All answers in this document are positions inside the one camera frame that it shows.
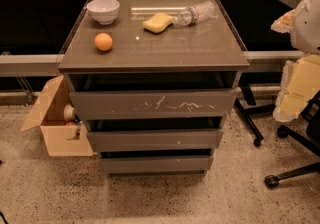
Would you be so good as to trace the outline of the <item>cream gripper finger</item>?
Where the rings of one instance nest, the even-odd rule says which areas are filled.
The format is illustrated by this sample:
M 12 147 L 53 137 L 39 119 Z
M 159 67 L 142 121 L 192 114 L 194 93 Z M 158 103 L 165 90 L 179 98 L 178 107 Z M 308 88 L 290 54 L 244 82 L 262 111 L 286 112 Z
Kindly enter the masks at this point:
M 278 122 L 296 119 L 320 90 L 320 56 L 308 55 L 287 61 L 282 72 L 273 117 Z
M 271 29 L 278 33 L 290 33 L 292 28 L 294 13 L 295 13 L 295 10 L 290 10 L 289 12 L 279 17 L 277 20 L 275 20 L 272 23 Z

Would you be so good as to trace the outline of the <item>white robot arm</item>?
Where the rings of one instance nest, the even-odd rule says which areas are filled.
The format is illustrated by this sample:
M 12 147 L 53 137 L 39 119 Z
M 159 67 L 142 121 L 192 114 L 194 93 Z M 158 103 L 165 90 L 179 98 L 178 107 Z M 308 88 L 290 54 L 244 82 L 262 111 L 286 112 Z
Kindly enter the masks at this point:
M 295 9 L 275 20 L 271 29 L 289 33 L 292 47 L 303 53 L 283 68 L 273 117 L 285 123 L 296 119 L 320 90 L 320 0 L 301 0 Z

